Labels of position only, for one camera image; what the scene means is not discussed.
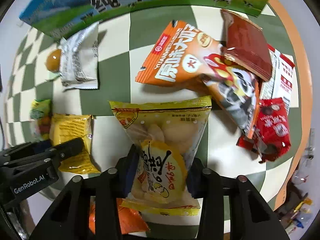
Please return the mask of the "green candy bag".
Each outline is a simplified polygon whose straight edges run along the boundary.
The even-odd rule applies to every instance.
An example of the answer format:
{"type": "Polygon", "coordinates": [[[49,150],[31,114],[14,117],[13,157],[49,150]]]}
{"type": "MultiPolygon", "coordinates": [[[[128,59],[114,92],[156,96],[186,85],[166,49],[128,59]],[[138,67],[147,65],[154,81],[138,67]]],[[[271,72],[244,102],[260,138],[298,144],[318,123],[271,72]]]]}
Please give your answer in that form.
{"type": "Polygon", "coordinates": [[[49,139],[52,118],[52,101],[50,99],[33,100],[29,116],[30,130],[33,138],[36,141],[49,139]]]}

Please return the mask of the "small yellow snack bag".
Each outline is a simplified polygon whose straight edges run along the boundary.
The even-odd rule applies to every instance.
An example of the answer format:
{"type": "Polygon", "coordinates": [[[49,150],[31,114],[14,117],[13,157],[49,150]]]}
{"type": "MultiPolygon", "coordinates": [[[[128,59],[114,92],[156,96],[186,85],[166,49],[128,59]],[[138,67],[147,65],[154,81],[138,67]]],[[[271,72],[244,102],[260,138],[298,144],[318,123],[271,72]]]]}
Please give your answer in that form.
{"type": "Polygon", "coordinates": [[[57,114],[52,116],[49,138],[54,146],[64,146],[59,170],[75,174],[98,174],[91,158],[92,116],[57,114]]]}

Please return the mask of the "silver snack packet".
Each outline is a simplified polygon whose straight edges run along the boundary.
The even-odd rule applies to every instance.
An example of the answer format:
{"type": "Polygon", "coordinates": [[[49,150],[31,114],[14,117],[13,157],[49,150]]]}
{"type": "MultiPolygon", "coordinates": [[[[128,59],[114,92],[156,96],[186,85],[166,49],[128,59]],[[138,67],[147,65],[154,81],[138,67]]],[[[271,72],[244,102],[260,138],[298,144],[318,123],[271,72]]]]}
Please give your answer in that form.
{"type": "Polygon", "coordinates": [[[98,89],[98,27],[95,22],[60,40],[59,75],[67,89],[98,89]]]}

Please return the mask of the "orange sunflower seed bag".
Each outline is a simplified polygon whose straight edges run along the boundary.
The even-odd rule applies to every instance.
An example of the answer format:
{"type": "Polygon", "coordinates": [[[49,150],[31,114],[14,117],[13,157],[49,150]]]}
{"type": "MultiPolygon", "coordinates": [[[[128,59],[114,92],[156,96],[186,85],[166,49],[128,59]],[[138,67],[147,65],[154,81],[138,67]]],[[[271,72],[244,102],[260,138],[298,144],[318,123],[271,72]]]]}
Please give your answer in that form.
{"type": "Polygon", "coordinates": [[[135,81],[173,87],[206,75],[214,81],[230,77],[222,61],[222,44],[184,21],[171,21],[142,64],[135,81]]]}

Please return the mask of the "red white packet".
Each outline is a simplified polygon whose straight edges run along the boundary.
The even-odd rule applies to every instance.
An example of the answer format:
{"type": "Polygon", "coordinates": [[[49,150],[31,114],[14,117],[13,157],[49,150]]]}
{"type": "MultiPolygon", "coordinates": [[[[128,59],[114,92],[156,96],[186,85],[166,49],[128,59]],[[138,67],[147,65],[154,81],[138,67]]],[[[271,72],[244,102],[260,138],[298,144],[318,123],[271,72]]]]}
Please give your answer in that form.
{"type": "Polygon", "coordinates": [[[292,57],[287,57],[268,44],[272,62],[272,75],[269,81],[263,82],[260,89],[260,99],[282,98],[287,114],[290,111],[295,64],[292,57]]]}

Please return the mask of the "yellow egg biscuit bag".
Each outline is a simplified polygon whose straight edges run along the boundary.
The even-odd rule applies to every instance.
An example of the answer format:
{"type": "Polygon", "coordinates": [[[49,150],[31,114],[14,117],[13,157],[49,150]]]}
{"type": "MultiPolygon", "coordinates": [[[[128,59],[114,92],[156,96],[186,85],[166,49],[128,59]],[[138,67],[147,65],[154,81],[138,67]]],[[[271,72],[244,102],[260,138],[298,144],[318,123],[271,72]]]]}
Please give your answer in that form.
{"type": "Polygon", "coordinates": [[[122,206],[157,215],[197,215],[200,205],[188,193],[186,179],[212,109],[211,97],[144,104],[111,101],[110,106],[139,153],[122,206]]]}

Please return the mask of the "dark red jerky packet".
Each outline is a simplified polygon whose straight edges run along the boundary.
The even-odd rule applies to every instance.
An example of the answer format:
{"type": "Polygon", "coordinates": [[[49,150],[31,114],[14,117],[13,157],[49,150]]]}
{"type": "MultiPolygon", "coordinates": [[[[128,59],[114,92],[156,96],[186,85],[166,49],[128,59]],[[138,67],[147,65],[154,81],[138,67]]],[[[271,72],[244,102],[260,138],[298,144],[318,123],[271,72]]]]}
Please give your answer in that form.
{"type": "Polygon", "coordinates": [[[263,81],[272,76],[272,62],[262,29],[249,19],[226,9],[221,10],[225,24],[226,59],[249,70],[263,81]]]}

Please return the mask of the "yellow black large bag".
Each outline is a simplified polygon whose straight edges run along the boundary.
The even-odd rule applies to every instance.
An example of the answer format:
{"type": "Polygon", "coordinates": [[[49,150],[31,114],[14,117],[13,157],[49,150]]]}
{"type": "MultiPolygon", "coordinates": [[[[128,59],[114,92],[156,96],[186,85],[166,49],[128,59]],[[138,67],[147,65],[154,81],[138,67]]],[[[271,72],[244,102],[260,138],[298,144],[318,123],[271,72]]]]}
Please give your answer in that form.
{"type": "MultiPolygon", "coordinates": [[[[122,206],[123,200],[117,198],[117,209],[121,234],[147,232],[149,227],[137,210],[122,206]]],[[[95,197],[91,197],[89,209],[89,229],[95,234],[95,197]]]]}

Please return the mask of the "small red snack packet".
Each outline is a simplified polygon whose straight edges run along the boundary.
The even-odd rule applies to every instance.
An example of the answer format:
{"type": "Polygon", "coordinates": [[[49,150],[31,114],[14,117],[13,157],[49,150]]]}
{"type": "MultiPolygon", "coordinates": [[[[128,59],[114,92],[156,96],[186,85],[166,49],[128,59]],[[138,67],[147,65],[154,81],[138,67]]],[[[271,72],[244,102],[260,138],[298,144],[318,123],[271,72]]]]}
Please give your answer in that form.
{"type": "Polygon", "coordinates": [[[259,163],[273,162],[291,148],[287,111],[282,98],[262,99],[259,102],[252,139],[241,135],[236,145],[260,156],[259,163]]]}

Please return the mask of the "panda orange snack bag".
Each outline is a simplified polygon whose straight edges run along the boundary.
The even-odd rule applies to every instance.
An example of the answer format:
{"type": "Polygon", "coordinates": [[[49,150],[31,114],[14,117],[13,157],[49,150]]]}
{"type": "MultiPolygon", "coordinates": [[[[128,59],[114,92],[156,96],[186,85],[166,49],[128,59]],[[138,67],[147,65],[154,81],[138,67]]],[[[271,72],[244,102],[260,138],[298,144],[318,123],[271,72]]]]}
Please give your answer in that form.
{"type": "Polygon", "coordinates": [[[223,108],[244,135],[251,139],[259,112],[257,77],[244,67],[210,54],[203,58],[212,72],[202,76],[213,99],[223,108]]]}

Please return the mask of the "brown egg snack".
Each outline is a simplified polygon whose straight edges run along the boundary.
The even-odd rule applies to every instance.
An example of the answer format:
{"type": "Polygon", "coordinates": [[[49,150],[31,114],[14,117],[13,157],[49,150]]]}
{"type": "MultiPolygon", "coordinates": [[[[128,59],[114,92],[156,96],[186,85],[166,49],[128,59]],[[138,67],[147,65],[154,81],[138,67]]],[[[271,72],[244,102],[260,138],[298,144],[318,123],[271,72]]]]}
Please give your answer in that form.
{"type": "Polygon", "coordinates": [[[47,70],[52,73],[57,73],[60,68],[61,49],[52,51],[46,59],[47,70]]]}

